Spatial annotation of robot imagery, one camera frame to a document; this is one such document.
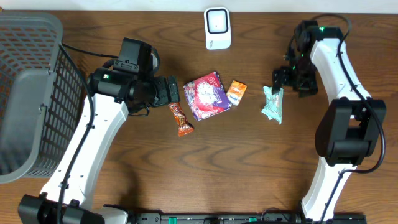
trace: purple snack box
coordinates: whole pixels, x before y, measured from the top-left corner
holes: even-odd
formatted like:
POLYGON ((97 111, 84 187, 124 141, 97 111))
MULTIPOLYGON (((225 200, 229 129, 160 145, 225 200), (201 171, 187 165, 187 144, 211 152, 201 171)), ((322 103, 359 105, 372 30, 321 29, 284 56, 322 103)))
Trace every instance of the purple snack box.
POLYGON ((185 84, 184 92, 193 117, 197 121, 219 114, 231 107, 216 72, 185 84))

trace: green led light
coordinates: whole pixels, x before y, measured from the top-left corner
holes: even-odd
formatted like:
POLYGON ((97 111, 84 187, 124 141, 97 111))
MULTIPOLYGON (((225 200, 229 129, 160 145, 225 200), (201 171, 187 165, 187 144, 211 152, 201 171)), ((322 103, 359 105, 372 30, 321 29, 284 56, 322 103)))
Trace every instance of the green led light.
POLYGON ((177 224, 177 218, 175 218, 175 217, 170 217, 170 218, 169 218, 169 224, 177 224))

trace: mint green wrapper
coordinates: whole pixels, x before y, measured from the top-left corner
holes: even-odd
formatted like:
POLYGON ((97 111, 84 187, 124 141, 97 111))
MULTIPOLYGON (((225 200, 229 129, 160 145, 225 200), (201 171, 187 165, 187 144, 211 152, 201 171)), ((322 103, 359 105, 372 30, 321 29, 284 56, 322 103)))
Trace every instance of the mint green wrapper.
POLYGON ((284 97, 284 89, 280 89, 275 95, 272 94, 272 87, 264 86, 266 95, 266 106, 261 113, 268 116, 268 119, 275 119, 282 124, 282 99, 284 97))

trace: snack package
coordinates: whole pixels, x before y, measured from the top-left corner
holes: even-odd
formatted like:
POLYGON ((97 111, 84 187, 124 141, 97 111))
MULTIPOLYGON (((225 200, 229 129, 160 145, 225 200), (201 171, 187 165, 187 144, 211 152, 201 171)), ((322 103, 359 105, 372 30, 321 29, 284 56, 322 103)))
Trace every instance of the snack package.
POLYGON ((187 121, 187 117, 184 112, 182 112, 180 103, 171 103, 169 104, 170 110, 173 112, 175 121, 178 124, 178 136, 184 136, 193 132, 193 126, 187 121))
POLYGON ((228 92, 226 93, 229 102, 237 106, 241 102, 242 96, 247 87, 248 86, 246 86, 245 84, 233 80, 228 92))
POLYGON ((197 121, 226 111, 231 107, 216 72, 185 84, 184 92, 193 117, 197 121))
POLYGON ((268 116, 268 119, 275 119, 282 124, 282 99, 284 97, 284 89, 281 88, 276 94, 272 94, 272 87, 264 86, 266 94, 266 106, 261 113, 268 116))

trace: white sensor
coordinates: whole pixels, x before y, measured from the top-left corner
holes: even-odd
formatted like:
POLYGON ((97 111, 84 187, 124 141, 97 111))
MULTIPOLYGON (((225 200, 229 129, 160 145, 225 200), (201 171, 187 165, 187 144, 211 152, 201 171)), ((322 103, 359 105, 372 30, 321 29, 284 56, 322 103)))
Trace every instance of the white sensor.
POLYGON ((205 11, 206 47, 209 50, 231 46, 231 21, 225 7, 213 7, 205 11))

